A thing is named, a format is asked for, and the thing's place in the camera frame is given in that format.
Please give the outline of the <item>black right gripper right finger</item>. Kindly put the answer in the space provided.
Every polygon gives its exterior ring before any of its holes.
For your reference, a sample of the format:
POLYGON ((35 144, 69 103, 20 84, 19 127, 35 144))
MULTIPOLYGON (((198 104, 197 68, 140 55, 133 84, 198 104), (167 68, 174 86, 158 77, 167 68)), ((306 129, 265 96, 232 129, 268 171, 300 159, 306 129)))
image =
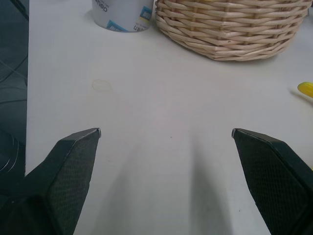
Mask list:
POLYGON ((313 171, 283 141, 232 130, 246 183, 272 235, 313 233, 313 171))

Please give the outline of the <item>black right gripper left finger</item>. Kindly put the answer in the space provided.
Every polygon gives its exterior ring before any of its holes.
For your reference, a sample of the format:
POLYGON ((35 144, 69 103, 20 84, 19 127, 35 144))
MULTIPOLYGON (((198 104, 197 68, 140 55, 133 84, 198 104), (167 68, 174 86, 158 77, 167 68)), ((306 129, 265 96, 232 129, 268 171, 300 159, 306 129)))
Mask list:
POLYGON ((88 194, 99 128, 59 140, 30 173, 25 149, 14 139, 0 145, 0 232, 71 235, 88 194))

